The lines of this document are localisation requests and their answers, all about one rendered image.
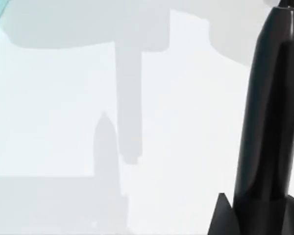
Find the black bottle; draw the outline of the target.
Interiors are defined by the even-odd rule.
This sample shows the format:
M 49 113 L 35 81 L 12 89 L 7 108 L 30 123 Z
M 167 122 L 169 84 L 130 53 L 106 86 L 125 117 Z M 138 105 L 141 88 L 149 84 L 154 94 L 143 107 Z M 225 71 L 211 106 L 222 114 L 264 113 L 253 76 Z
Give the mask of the black bottle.
M 280 0 L 249 77 L 233 199 L 241 235 L 281 235 L 293 155 L 294 0 Z

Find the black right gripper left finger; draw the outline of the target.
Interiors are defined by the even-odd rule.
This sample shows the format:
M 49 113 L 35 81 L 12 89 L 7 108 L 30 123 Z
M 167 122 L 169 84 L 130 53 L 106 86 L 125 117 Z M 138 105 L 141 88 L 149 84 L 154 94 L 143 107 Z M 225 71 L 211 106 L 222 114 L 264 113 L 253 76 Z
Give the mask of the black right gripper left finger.
M 207 235 L 236 235 L 236 216 L 225 193 L 218 195 Z

